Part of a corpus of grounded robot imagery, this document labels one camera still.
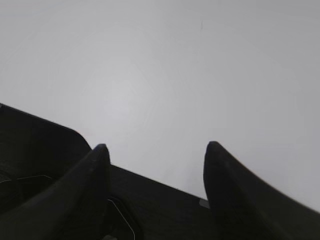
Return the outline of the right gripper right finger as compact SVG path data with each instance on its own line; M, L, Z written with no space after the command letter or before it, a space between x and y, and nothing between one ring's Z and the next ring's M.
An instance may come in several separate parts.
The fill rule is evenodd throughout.
M318 240L320 214L275 189L219 142L206 147L203 182L221 240Z

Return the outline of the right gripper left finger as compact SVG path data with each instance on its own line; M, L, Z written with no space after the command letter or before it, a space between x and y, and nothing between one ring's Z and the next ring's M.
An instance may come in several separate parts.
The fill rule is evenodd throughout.
M98 144L49 188L0 217L2 240L101 240L110 155Z

